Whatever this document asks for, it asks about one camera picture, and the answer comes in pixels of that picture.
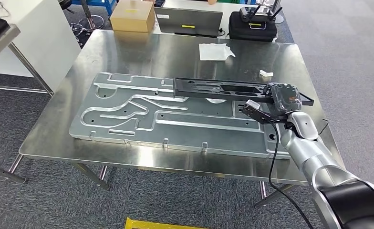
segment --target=cardboard box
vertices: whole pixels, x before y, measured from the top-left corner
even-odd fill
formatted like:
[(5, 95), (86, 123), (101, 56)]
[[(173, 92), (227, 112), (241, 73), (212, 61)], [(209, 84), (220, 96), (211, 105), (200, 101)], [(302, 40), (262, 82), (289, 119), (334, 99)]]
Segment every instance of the cardboard box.
[(155, 23), (153, 3), (139, 0), (120, 0), (110, 17), (115, 31), (151, 32)]

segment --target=table leg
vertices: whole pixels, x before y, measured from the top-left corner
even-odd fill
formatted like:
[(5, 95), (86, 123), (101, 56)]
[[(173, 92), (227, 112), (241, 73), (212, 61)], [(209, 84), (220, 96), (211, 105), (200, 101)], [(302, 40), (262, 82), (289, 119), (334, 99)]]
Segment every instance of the table leg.
[(21, 155), (21, 154), (17, 155), (17, 157), (14, 160), (13, 164), (9, 168), (9, 173), (14, 173), (14, 171), (16, 171), (16, 168), (17, 168), (17, 166), (19, 166), (19, 163), (21, 162), (22, 158), (23, 158), (23, 155)]
[(50, 96), (53, 96), (53, 91), (51, 88), (49, 88), (49, 86), (47, 85), (47, 83), (43, 80), (43, 78), (40, 76), (40, 74), (37, 72), (37, 70), (35, 70), (35, 68), (31, 65), (31, 63), (27, 60), (27, 58), (25, 58), (25, 56), (21, 53), (21, 51), (19, 50), (19, 48), (17, 48), (17, 46), (12, 42), (9, 44), (9, 48), (10, 50), (14, 53), (14, 55), (17, 56), (17, 58), (21, 61), (22, 64), (24, 64), (24, 66), (27, 68), (27, 70), (31, 73), (31, 75), (34, 76), (35, 79), (38, 80), (38, 82), (40, 82), (40, 84), (42, 85), (42, 87), (47, 91), (47, 93), (50, 95)]
[(19, 177), (18, 175), (9, 173), (8, 171), (5, 171), (1, 168), (0, 168), (0, 176), (4, 177), (6, 179), (11, 179), (15, 182), (22, 183), (22, 184), (27, 182), (27, 179)]
[[(287, 191), (289, 191), (291, 189), (294, 189), (294, 188), (296, 188), (296, 185), (284, 185), (284, 186), (280, 187), (280, 190), (283, 191), (283, 192), (287, 192)], [(266, 195), (266, 189), (264, 187), (264, 182), (260, 183), (260, 191), (261, 191), (262, 200), (260, 200), (259, 202), (257, 202), (254, 205), (257, 209), (260, 209), (263, 206), (279, 199), (280, 197), (283, 197), (283, 195), (279, 191), (274, 191), (273, 193), (271, 193), (270, 195), (267, 196)]]
[(80, 170), (81, 173), (83, 173), (86, 176), (88, 176), (92, 181), (94, 181), (95, 183), (97, 183), (103, 189), (105, 189), (105, 190), (109, 190), (110, 189), (110, 186), (108, 186), (108, 184), (106, 184), (96, 174), (94, 174), (94, 172), (91, 171), (85, 164), (81, 164), (81, 163), (72, 163), (72, 164), (73, 164), (73, 166), (76, 169)]
[(103, 166), (102, 168), (101, 168), (101, 171), (100, 171), (100, 175), (99, 175), (99, 178), (101, 179), (101, 180), (104, 180), (104, 177), (105, 177), (105, 173), (107, 172), (107, 166)]

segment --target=yellow object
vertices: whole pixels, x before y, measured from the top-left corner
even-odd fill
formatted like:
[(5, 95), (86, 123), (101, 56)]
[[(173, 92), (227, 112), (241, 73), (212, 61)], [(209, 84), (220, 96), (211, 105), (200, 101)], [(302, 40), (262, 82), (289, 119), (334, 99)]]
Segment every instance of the yellow object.
[(151, 223), (126, 218), (125, 229), (205, 229), (164, 223)]
[(110, 21), (114, 31), (151, 32), (155, 23), (153, 2), (121, 0)]

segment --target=sticker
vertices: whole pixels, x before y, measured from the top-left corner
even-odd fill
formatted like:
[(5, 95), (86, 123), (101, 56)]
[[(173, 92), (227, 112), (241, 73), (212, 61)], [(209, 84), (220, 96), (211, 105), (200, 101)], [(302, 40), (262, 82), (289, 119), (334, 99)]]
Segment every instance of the sticker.
[(125, 227), (124, 229), (205, 229), (205, 228), (195, 228), (189, 226), (179, 226), (179, 225), (171, 225), (171, 224), (164, 224), (164, 223), (151, 223), (145, 221), (137, 221), (132, 220), (130, 218), (126, 218)]
[(165, 14), (157, 14), (156, 15), (157, 18), (163, 18), (163, 19), (169, 19), (169, 15), (165, 15)]

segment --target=black cable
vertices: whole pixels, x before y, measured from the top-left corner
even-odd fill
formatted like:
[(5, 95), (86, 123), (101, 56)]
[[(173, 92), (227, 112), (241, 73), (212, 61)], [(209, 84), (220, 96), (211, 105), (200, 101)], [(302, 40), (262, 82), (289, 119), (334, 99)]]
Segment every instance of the black cable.
[(326, 129), (326, 127), (327, 127), (327, 125), (329, 124), (329, 121), (327, 120), (327, 119), (322, 119), (322, 120), (324, 120), (324, 121), (326, 121), (326, 125), (325, 125), (325, 127), (318, 133), (319, 135), (321, 135), (322, 134), (322, 132)]
[(269, 173), (269, 183), (270, 185), (275, 189), (277, 190), (278, 192), (280, 192), (281, 194), (283, 194), (294, 206), (295, 208), (298, 210), (298, 212), (300, 213), (300, 215), (302, 216), (302, 218), (305, 220), (306, 224), (308, 224), (308, 227), (310, 229), (313, 229), (313, 226), (311, 224), (311, 222), (309, 222), (309, 219), (306, 217), (306, 215), (302, 212), (301, 208), (297, 205), (297, 203), (295, 203), (295, 201), (290, 197), (288, 196), (288, 194), (286, 194), (285, 192), (283, 192), (281, 189), (279, 189), (277, 186), (275, 186), (272, 182), (271, 182), (271, 174), (273, 172), (273, 167), (274, 167), (274, 162), (275, 162), (275, 158), (277, 156), (277, 151), (278, 151), (278, 144), (279, 144), (279, 140), (280, 140), (280, 136), (278, 134), (278, 131), (277, 131), (277, 126), (275, 125), (274, 122), (272, 121), (269, 121), (270, 124), (273, 126), (274, 128), (274, 131), (276, 132), (276, 147), (275, 147), (275, 150), (274, 150), (274, 156), (273, 156), (273, 161), (271, 162), (271, 167), (270, 167), (270, 173)]
[(222, 28), (219, 29), (219, 32), (224, 32), (224, 33), (221, 34), (221, 35), (218, 35), (217, 37), (223, 36), (223, 35), (225, 35), (225, 33), (226, 33)]
[(223, 32), (224, 32), (223, 34), (221, 34), (221, 35), (218, 35), (217, 37), (220, 37), (220, 36), (223, 36), (223, 35), (225, 35), (225, 33), (226, 33), (226, 32), (225, 32), (225, 31), (223, 31)]

